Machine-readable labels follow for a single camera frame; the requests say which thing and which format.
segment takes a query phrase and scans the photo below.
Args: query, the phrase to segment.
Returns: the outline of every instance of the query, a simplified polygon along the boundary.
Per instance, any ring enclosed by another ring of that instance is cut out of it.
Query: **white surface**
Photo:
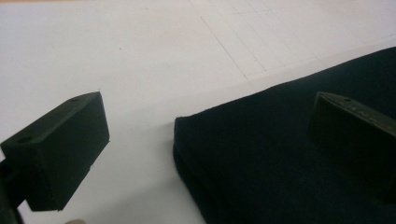
[[[176,117],[393,46],[393,0],[0,0],[0,141],[91,91],[111,135],[66,208],[25,222],[204,223]]]

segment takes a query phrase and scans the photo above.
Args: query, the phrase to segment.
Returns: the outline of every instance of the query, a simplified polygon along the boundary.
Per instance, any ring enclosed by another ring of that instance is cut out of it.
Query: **black cloth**
[[[309,140],[317,91],[396,118],[396,48],[177,118],[177,171],[207,223],[396,223]]]

